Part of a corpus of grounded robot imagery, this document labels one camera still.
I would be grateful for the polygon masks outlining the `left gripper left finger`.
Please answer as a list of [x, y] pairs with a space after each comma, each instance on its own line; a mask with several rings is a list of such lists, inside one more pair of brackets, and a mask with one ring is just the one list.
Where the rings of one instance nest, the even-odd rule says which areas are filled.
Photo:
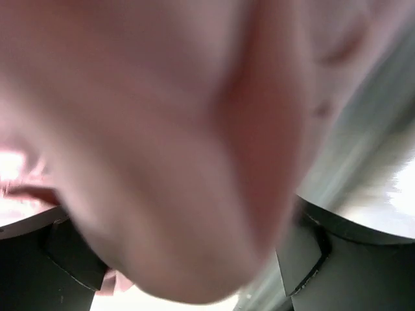
[[87, 311], [107, 269], [61, 207], [1, 226], [2, 311]]

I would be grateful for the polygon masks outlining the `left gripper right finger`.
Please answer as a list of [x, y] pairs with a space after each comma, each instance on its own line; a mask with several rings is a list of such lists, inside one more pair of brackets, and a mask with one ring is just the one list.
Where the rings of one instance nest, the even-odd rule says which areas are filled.
[[414, 309], [414, 240], [370, 229], [300, 198], [277, 249], [295, 310]]

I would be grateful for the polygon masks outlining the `pink trousers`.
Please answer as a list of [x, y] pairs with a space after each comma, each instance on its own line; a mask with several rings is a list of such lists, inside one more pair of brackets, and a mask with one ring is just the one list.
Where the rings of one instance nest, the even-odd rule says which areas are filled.
[[2, 1], [1, 115], [146, 293], [247, 285], [413, 1]]

